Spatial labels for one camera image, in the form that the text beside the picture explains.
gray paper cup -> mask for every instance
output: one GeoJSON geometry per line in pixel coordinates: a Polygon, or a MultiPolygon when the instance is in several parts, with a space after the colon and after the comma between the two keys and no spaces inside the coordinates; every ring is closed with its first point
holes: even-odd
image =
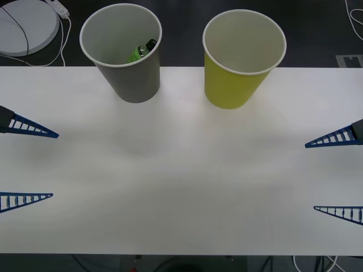
{"type": "Polygon", "coordinates": [[[160,21],[150,10],[134,4],[116,4],[98,10],[86,20],[79,42],[119,97],[141,103],[159,90],[161,37],[160,21]],[[127,63],[135,48],[150,39],[157,40],[154,49],[144,58],[127,63]]]}

cup rim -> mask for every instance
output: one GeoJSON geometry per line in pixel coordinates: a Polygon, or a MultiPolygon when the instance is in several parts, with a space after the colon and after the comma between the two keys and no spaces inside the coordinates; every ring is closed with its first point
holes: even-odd
{"type": "Polygon", "coordinates": [[[159,44],[161,42],[161,38],[162,38],[162,35],[163,35],[163,29],[162,29],[162,26],[161,26],[161,23],[158,19],[158,17],[151,11],[149,10],[148,8],[146,7],[143,7],[143,6],[140,6],[140,5],[135,5],[135,4],[130,4],[130,3],[119,3],[119,4],[114,4],[114,5],[109,5],[109,6],[106,6],[106,7],[103,7],[101,9],[99,9],[98,11],[94,12],[90,17],[87,18],[87,20],[85,21],[85,23],[83,24],[82,28],[81,28],[81,31],[79,33],[79,43],[81,45],[81,49],[83,51],[83,54],[86,55],[87,58],[89,58],[90,60],[92,60],[94,63],[98,64],[98,65],[102,65],[102,66],[105,66],[105,67],[112,67],[112,68],[121,68],[121,67],[128,67],[128,66],[133,66],[133,65],[136,65],[144,60],[146,60],[147,58],[149,58],[159,47],[159,44]],[[95,16],[97,15],[98,13],[106,10],[106,9],[111,9],[115,6],[133,6],[133,7],[138,7],[140,9],[143,9],[147,12],[149,12],[153,17],[154,19],[157,21],[158,25],[159,25],[159,29],[160,29],[160,34],[159,34],[159,38],[158,38],[158,42],[157,44],[155,45],[155,47],[150,51],[149,54],[147,54],[146,56],[144,56],[144,58],[141,58],[139,59],[138,61],[134,61],[134,62],[131,62],[131,63],[126,63],[126,64],[108,64],[108,63],[104,63],[104,62],[100,62],[96,59],[94,59],[93,57],[91,57],[88,52],[85,50],[85,47],[83,46],[83,41],[82,41],[82,37],[83,37],[83,31],[85,30],[85,26],[88,24],[88,22],[95,16]]]}
{"type": "Polygon", "coordinates": [[[237,74],[237,75],[261,75],[261,74],[265,74],[267,72],[270,72],[273,68],[275,68],[277,65],[279,65],[281,63],[281,61],[284,59],[285,57],[285,54],[286,54],[286,47],[287,47],[287,43],[286,43],[286,37],[285,37],[285,34],[284,32],[282,31],[281,27],[274,21],[272,20],[270,17],[262,14],[262,13],[259,13],[257,11],[253,11],[253,10],[228,10],[228,11],[225,11],[225,12],[222,12],[218,15],[216,15],[215,17],[213,17],[213,19],[211,19],[208,24],[205,26],[204,28],[204,32],[203,32],[203,47],[204,47],[204,51],[205,53],[208,55],[208,57],[216,64],[218,65],[220,68],[228,71],[228,72],[231,72],[233,74],[237,74]],[[215,21],[217,18],[219,18],[220,16],[222,15],[225,15],[225,14],[228,14],[228,13],[232,13],[232,12],[249,12],[249,13],[254,13],[258,16],[262,16],[266,19],[268,19],[273,25],[275,25],[275,27],[280,31],[280,33],[282,34],[282,38],[284,40],[284,50],[282,52],[282,55],[281,55],[281,58],[273,65],[271,66],[270,68],[267,68],[263,71],[258,71],[258,72],[253,72],[253,73],[247,73],[247,72],[238,72],[238,71],[235,71],[235,70],[232,70],[232,69],[229,69],[223,65],[221,65],[218,61],[216,61],[212,55],[209,53],[207,47],[206,47],[206,44],[205,44],[205,34],[206,34],[206,31],[208,29],[208,27],[210,26],[210,24],[215,21]]]}

dark floor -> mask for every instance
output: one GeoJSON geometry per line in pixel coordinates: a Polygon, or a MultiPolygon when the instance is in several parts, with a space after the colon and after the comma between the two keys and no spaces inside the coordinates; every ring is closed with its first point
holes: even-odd
{"type": "MultiPolygon", "coordinates": [[[[4,5],[9,0],[0,0],[4,5]]],[[[163,27],[162,66],[203,66],[202,33],[207,22],[231,9],[261,12],[275,20],[288,42],[281,67],[338,67],[336,55],[362,55],[363,41],[353,32],[344,0],[61,0],[70,11],[72,29],[64,49],[67,66],[92,66],[82,53],[78,36],[85,20],[96,10],[121,2],[149,8],[163,27]]],[[[360,0],[348,0],[349,10],[363,9],[360,0]]],[[[363,12],[354,16],[363,21],[363,12]]],[[[68,29],[68,21],[63,20],[68,29]]],[[[354,23],[363,36],[363,25],[354,23]]],[[[49,63],[57,55],[61,33],[41,51],[28,56],[33,65],[49,63]]],[[[21,62],[0,57],[0,66],[21,62]]],[[[61,66],[60,58],[53,64],[61,66]]]]}
{"type": "MultiPolygon", "coordinates": [[[[293,272],[296,271],[291,256],[274,256],[264,266],[268,256],[135,256],[118,255],[72,255],[63,254],[0,254],[1,272],[293,272]]],[[[300,256],[296,259],[302,272],[315,270],[316,257],[300,256]]],[[[363,260],[353,257],[339,257],[337,263],[346,272],[363,271],[363,260]]],[[[324,259],[325,269],[330,266],[324,259]]],[[[338,272],[335,267],[331,272],[338,272]]]]}

yellow paper cup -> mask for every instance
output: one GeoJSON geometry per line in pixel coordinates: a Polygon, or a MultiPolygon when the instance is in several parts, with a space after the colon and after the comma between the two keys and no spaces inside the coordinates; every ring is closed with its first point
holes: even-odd
{"type": "Polygon", "coordinates": [[[285,56],[286,38],[269,17],[230,10],[214,17],[203,33],[205,94],[223,109],[242,106],[285,56]]]}

white round device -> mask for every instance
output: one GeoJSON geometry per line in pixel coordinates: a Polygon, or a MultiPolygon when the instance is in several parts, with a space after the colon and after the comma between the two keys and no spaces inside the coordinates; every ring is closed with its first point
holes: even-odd
{"type": "MultiPolygon", "coordinates": [[[[46,47],[59,28],[58,15],[47,3],[39,0],[18,0],[4,9],[22,26],[29,43],[28,54],[46,47]]],[[[16,22],[0,8],[0,53],[20,57],[27,54],[27,41],[16,22]]]]}

